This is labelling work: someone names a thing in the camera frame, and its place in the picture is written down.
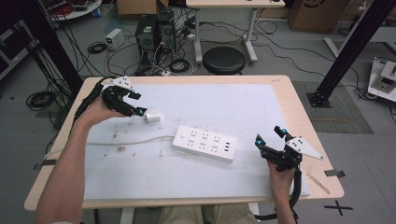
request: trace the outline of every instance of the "person's left hand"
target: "person's left hand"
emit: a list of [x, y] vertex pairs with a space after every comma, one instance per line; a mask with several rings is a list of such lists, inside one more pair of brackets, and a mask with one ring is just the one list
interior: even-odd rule
[[97, 97], [76, 120], [89, 122], [91, 126], [98, 124], [106, 119], [125, 117], [117, 111], [110, 110], [103, 102], [102, 96]]

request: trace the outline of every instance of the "hand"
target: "hand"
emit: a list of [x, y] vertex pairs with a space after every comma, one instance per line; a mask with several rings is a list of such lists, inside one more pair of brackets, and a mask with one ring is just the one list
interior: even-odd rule
[[121, 113], [108, 109], [103, 102], [102, 96], [99, 96], [87, 107], [76, 122], [86, 122], [93, 126], [106, 119], [123, 117], [125, 116]]
[[275, 202], [289, 199], [290, 185], [294, 178], [294, 169], [278, 172], [276, 164], [267, 161], [270, 168], [271, 192]]

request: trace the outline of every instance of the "floor mat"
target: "floor mat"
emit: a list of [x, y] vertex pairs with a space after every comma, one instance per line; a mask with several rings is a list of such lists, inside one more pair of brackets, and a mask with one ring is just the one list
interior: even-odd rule
[[306, 114], [318, 133], [373, 133], [369, 124], [344, 87], [337, 87], [329, 101], [332, 108], [315, 108], [309, 104], [307, 92], [314, 92], [318, 82], [292, 82]]

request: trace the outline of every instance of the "black metal pole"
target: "black metal pole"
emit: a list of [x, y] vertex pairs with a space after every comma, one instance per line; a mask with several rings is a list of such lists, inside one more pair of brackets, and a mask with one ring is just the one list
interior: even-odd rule
[[13, 11], [20, 14], [33, 36], [40, 42], [49, 57], [58, 68], [68, 87], [72, 91], [72, 98], [76, 98], [82, 86], [82, 79], [70, 61], [58, 36], [50, 27], [39, 0], [7, 1]]
[[307, 94], [313, 107], [328, 103], [338, 83], [395, 6], [396, 0], [374, 0], [319, 87]]

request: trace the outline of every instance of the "cardboard box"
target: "cardboard box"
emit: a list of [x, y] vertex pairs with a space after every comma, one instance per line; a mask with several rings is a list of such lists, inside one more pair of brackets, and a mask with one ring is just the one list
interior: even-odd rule
[[169, 0], [118, 0], [119, 15], [157, 14], [167, 7]]
[[265, 19], [287, 19], [289, 14], [290, 7], [266, 8], [260, 17]]
[[295, 0], [289, 14], [291, 30], [332, 33], [350, 0]]

